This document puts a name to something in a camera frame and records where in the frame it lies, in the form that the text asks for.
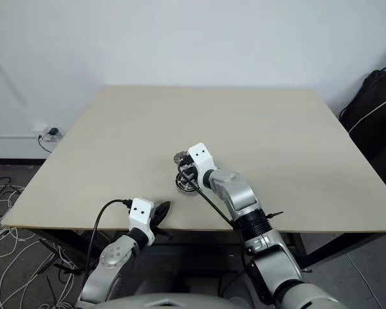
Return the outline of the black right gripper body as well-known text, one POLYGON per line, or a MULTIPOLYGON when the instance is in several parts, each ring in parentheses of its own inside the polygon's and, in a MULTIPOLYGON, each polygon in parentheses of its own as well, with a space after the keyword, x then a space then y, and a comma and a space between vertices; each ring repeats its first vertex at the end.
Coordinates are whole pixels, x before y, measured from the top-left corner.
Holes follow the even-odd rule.
POLYGON ((199 187, 198 171, 191 157, 189 166, 179 167, 179 187, 199 187))

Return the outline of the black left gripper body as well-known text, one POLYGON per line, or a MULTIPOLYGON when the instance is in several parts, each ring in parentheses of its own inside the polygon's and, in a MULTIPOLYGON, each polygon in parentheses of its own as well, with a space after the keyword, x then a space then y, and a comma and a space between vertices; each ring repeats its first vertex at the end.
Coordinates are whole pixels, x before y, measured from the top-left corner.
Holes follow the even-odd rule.
POLYGON ((167 232, 166 230, 159 228, 159 226, 154 225, 154 216, 150 222, 150 228, 155 236, 161 235, 161 236, 167 238, 168 240, 171 240, 173 237, 173 235, 170 232, 167 232))

